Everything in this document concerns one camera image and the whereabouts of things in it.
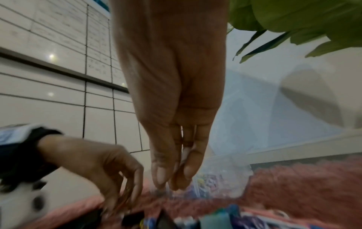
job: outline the dark horizontal bar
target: dark horizontal bar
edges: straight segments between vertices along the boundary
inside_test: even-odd
[[[125,93],[129,93],[128,89],[119,85],[115,85],[113,83],[104,81],[104,80],[100,80],[98,78],[86,75],[86,74],[82,74],[80,72],[76,72],[67,68],[63,68],[39,59],[36,59],[34,57],[30,57],[9,49],[5,49],[3,47],[0,47],[0,57],[4,57],[6,59],[10,59],[10,60],[14,60],[20,63],[24,63],[27,65],[31,65],[34,67],[38,67],[38,68],[42,68],[48,71],[52,71],[55,73],[59,73],[62,75],[66,75],[75,79],[79,79],[79,80],[84,80],[86,82],[90,82],[90,83],[94,83],[103,87],[107,87],[107,88],[111,88],[111,89],[115,89],[121,92],[125,92]]]

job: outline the transparent plastic box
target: transparent plastic box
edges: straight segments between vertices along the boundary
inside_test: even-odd
[[[145,173],[145,182],[150,192],[157,196],[172,198],[236,198],[243,194],[249,177],[253,175],[246,155],[229,154],[204,159],[190,186],[184,191],[157,190],[153,185],[151,171]]]

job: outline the pink carpet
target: pink carpet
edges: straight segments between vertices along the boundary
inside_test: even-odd
[[[55,228],[101,203],[101,197],[92,197],[57,209],[24,228]],[[147,216],[155,217],[161,208],[165,208],[172,217],[197,217],[230,203],[249,207],[263,205],[266,209],[282,210],[291,217],[359,229],[362,225],[362,157],[317,165],[295,164],[261,169],[250,179],[244,195],[232,200],[170,200],[144,193],[133,210],[142,209]],[[107,224],[100,228],[120,228],[120,225]]]

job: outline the clear plastic container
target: clear plastic container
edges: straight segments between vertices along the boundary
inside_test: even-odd
[[[203,161],[190,186],[184,191],[172,191],[168,185],[164,191],[153,185],[151,171],[145,173],[150,192],[158,196],[174,198],[236,198],[243,194],[253,171],[246,163],[245,154],[213,156]]]

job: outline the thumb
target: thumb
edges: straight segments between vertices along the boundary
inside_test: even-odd
[[[169,128],[160,127],[147,132],[150,137],[152,180],[163,188],[171,178],[176,162],[176,146]]]
[[[92,170],[87,179],[94,183],[102,193],[105,208],[112,211],[120,195],[117,191],[117,185],[102,168]]]

